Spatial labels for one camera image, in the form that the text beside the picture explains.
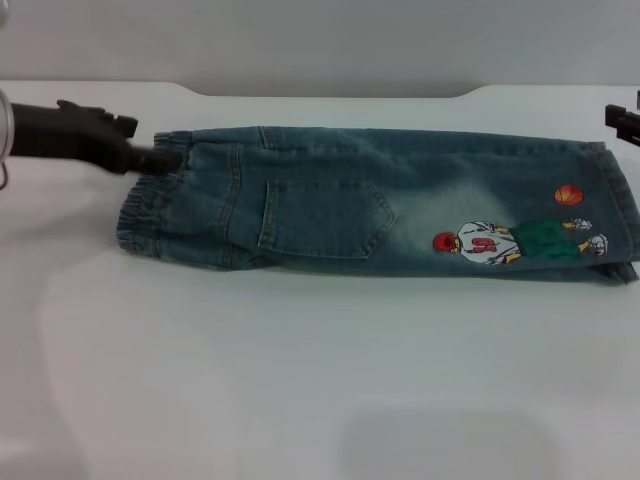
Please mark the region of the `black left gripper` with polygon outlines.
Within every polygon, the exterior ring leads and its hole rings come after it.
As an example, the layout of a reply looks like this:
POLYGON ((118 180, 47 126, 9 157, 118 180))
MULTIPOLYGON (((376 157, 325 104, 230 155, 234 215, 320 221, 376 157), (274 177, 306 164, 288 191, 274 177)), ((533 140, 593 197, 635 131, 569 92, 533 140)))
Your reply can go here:
POLYGON ((55 108, 16 103, 11 107, 14 157, 78 160, 114 174, 167 175, 179 169, 176 151, 132 147, 138 127, 133 117, 66 100, 55 108))

